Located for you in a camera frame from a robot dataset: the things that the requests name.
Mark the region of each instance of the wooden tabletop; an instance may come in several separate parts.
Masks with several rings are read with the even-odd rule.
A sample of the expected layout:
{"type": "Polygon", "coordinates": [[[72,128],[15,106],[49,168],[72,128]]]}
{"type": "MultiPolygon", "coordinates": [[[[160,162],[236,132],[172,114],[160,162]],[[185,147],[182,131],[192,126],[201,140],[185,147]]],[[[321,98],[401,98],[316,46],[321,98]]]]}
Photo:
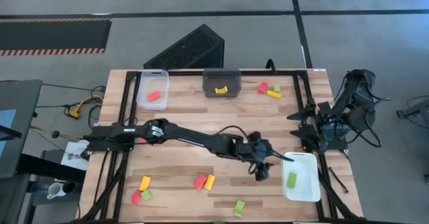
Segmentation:
{"type": "MultiPolygon", "coordinates": [[[[112,70],[100,114],[100,125],[117,121],[126,70],[112,70]]],[[[317,103],[332,101],[328,76],[324,70],[308,70],[312,94],[317,103]]],[[[238,125],[247,133],[260,131],[273,148],[285,152],[302,152],[300,140],[290,134],[298,129],[299,121],[286,116],[298,110],[294,83],[290,76],[242,76],[242,89],[236,99],[206,98],[202,91],[201,76],[171,76],[167,109],[149,111],[137,108],[138,125],[149,119],[166,118],[168,121],[204,133],[214,133],[227,125],[238,125]],[[280,85],[283,97],[275,99],[257,92],[261,82],[280,85]]],[[[132,94],[129,94],[128,105],[132,94]]],[[[104,153],[90,157],[80,198],[82,214],[93,205],[97,179],[104,153]]],[[[109,168],[107,158],[100,193],[109,168]]],[[[125,188],[123,190],[120,221],[316,221],[316,205],[290,201],[282,194],[281,160],[270,157],[275,166],[270,178],[256,182],[249,175],[248,163],[218,158],[206,149],[175,140],[159,146],[135,146],[129,155],[125,188]],[[216,176],[211,190],[195,190],[199,175],[216,176]],[[131,204],[131,195],[139,188],[143,176],[151,177],[150,201],[131,204]],[[241,218],[234,217],[237,200],[245,201],[241,218]]],[[[327,151],[326,161],[348,188],[345,194],[338,182],[331,178],[332,187],[356,215],[362,216],[355,181],[349,161],[338,151],[327,151]]],[[[325,215],[328,216],[326,195],[321,187],[325,215]]],[[[112,217],[115,190],[109,201],[108,217],[112,217]]]]}

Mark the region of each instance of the white plastic tray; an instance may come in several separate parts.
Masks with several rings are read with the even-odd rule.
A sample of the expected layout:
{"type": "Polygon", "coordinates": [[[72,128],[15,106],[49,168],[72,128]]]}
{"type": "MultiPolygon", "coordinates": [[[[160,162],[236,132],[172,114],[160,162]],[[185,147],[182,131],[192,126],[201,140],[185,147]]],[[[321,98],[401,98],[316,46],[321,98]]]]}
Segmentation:
{"type": "Polygon", "coordinates": [[[167,107],[170,80],[165,70],[145,70],[141,73],[137,104],[148,110],[163,110],[167,107]],[[148,95],[158,91],[160,97],[149,101],[148,95]]]}
{"type": "Polygon", "coordinates": [[[283,160],[283,195],[291,201],[319,201],[320,185],[316,156],[296,152],[288,152],[284,156],[295,161],[283,160]],[[287,187],[291,172],[296,174],[295,188],[287,187]]]}

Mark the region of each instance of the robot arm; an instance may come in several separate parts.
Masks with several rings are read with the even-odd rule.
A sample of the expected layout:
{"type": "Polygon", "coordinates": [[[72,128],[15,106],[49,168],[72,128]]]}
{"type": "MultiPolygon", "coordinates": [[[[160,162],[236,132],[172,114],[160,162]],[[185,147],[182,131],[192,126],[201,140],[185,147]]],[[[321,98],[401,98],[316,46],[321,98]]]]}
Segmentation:
{"type": "Polygon", "coordinates": [[[375,121],[376,104],[389,99],[382,99],[371,92],[374,82],[375,74],[369,70],[348,72],[340,87],[341,91],[344,85],[344,90],[332,108],[328,102],[323,102],[318,104],[319,111],[316,112],[316,104],[313,101],[309,102],[305,109],[288,116],[288,119],[292,120],[303,120],[307,117],[314,119],[313,125],[304,124],[299,130],[291,131],[291,134],[306,140],[309,143],[309,146],[306,146],[308,151],[317,150],[319,153],[347,149],[350,142],[346,141],[345,136],[350,131],[356,133],[352,141],[361,137],[368,144],[380,148],[381,140],[371,126],[375,121]],[[365,130],[374,135],[378,144],[373,144],[362,135],[365,130]]]}
{"type": "Polygon", "coordinates": [[[269,177],[268,170],[273,164],[263,163],[270,156],[291,161],[272,149],[259,132],[246,136],[247,143],[240,135],[221,133],[209,135],[180,127],[167,119],[152,119],[141,126],[127,127],[122,123],[114,123],[110,127],[94,127],[90,135],[84,136],[89,141],[87,153],[93,151],[129,151],[133,149],[134,139],[143,138],[148,144],[162,144],[169,139],[176,139],[195,146],[206,148],[210,153],[220,158],[239,160],[251,164],[249,173],[255,174],[257,181],[269,177]]]}

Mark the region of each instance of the red block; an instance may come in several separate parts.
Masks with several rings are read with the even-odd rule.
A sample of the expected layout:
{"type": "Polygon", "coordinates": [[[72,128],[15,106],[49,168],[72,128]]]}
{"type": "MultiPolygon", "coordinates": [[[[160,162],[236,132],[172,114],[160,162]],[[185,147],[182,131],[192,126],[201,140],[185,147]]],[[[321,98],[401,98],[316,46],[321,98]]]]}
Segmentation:
{"type": "Polygon", "coordinates": [[[131,196],[131,203],[133,203],[134,205],[138,205],[141,201],[141,193],[143,191],[141,190],[136,190],[134,191],[133,195],[131,196]]]}
{"type": "Polygon", "coordinates": [[[149,99],[149,101],[153,101],[153,100],[157,99],[158,97],[160,97],[160,92],[156,91],[156,92],[150,94],[149,96],[147,96],[147,99],[149,99]]]}
{"type": "Polygon", "coordinates": [[[267,87],[268,87],[268,82],[263,81],[263,82],[262,82],[262,84],[261,84],[261,86],[260,86],[260,87],[259,87],[259,89],[257,90],[257,92],[258,92],[258,93],[261,93],[261,94],[265,94],[265,92],[266,92],[266,90],[267,90],[267,87]]]}
{"type": "Polygon", "coordinates": [[[264,86],[260,86],[259,87],[259,89],[257,90],[257,92],[258,93],[261,93],[261,94],[265,94],[265,91],[267,90],[267,88],[266,87],[264,87],[264,86]]]}
{"type": "Polygon", "coordinates": [[[194,185],[195,189],[200,190],[204,185],[204,183],[206,182],[206,180],[207,180],[207,176],[200,175],[200,177],[198,177],[198,180],[196,180],[195,182],[195,185],[194,185]]]}

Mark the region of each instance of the white cup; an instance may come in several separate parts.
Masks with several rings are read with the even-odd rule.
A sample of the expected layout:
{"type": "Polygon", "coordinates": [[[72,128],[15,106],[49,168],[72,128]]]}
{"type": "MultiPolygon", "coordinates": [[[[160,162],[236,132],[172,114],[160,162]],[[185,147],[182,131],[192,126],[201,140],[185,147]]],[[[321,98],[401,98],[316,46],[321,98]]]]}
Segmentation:
{"type": "Polygon", "coordinates": [[[62,190],[64,184],[55,182],[51,184],[48,189],[48,196],[46,198],[52,199],[54,197],[63,197],[66,193],[62,190]]]}

